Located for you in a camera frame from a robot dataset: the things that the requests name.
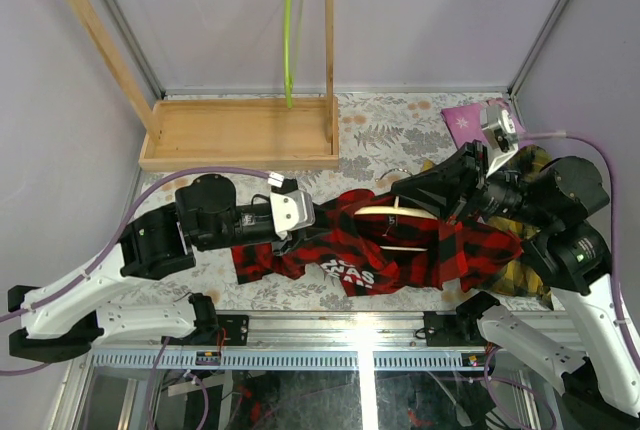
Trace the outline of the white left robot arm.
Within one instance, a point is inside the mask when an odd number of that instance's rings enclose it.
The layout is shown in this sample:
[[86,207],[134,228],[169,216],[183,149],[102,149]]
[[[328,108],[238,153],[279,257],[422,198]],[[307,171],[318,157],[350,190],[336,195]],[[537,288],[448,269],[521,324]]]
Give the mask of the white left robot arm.
[[262,243],[288,251],[314,223],[313,202],[296,181],[271,180],[268,195],[240,206],[230,179],[201,175],[178,189],[174,202],[126,219],[89,263],[45,287],[11,288],[8,307],[18,313],[20,327],[8,338],[10,356],[53,364],[116,340],[220,343],[214,303],[201,293],[162,305],[123,306],[116,300],[193,268],[197,252]]

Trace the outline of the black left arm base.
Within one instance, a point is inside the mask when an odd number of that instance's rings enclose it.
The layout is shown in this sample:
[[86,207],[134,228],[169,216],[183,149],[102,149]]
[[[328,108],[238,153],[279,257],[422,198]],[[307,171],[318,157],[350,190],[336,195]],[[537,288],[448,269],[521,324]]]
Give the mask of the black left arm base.
[[218,315],[198,327],[194,341],[198,345],[246,346],[249,335],[249,322],[248,315]]

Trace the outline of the yellow black plaid shirt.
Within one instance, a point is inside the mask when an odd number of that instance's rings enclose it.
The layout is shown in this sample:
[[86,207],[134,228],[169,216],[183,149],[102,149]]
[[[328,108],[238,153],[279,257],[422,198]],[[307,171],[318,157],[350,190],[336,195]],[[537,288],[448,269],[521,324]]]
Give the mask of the yellow black plaid shirt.
[[[551,156],[546,150],[537,145],[529,145],[521,148],[505,165],[505,169],[519,173],[525,181],[531,181],[550,162]],[[489,218],[486,223],[522,240],[535,236],[539,231],[535,226],[498,216]],[[553,309],[551,290],[543,284],[533,268],[520,259],[511,261],[499,274],[484,283],[482,288],[504,296],[535,298],[545,308]]]

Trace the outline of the cream wooden hanger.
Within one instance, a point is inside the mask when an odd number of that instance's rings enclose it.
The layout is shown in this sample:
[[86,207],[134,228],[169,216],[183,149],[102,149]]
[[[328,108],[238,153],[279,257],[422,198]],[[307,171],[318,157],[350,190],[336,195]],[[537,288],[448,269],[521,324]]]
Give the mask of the cream wooden hanger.
[[[394,203],[392,206],[366,206],[361,207],[355,213],[355,216],[367,216],[367,215],[384,215],[384,216],[392,216],[395,218],[404,216],[417,218],[422,220],[436,220],[437,217],[428,211],[421,208],[409,208],[409,207],[401,207],[400,206],[400,198],[396,196],[394,198]],[[401,246],[389,246],[389,245],[381,245],[381,249],[387,251],[400,251],[400,252],[425,252],[425,248],[420,247],[401,247]]]

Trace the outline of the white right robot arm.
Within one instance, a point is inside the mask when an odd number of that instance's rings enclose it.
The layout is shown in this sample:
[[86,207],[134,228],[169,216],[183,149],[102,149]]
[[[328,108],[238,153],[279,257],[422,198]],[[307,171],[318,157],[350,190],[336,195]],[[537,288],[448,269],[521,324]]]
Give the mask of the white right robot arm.
[[537,372],[585,427],[639,425],[638,333],[625,318],[611,252],[590,225],[610,198],[588,160],[555,159],[535,175],[513,168],[517,147],[463,145],[433,168],[395,182],[393,195],[448,223],[503,217],[530,225],[522,259],[562,303],[583,345],[574,352],[485,292],[459,305],[450,327],[467,344],[494,343]]

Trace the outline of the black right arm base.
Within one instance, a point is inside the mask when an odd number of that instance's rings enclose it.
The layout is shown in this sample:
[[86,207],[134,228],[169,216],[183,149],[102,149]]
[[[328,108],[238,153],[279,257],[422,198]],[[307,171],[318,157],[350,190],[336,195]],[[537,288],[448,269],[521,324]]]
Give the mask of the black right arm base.
[[423,328],[428,347],[485,346],[478,320],[483,313],[500,301],[487,292],[479,292],[459,304],[451,312],[426,311],[423,313]]

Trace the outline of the red black plaid shirt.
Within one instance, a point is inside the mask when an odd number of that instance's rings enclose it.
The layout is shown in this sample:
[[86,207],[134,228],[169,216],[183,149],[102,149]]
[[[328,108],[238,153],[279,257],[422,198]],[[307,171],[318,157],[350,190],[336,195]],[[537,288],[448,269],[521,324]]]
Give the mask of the red black plaid shirt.
[[389,206],[385,193],[356,189],[317,206],[318,223],[329,229],[283,255],[270,244],[231,250],[239,283],[278,274],[297,280],[317,265],[340,281],[349,297],[391,294],[405,287],[441,289],[456,280],[478,288],[521,253],[518,237],[471,221],[450,225],[431,218],[363,215],[361,209]]

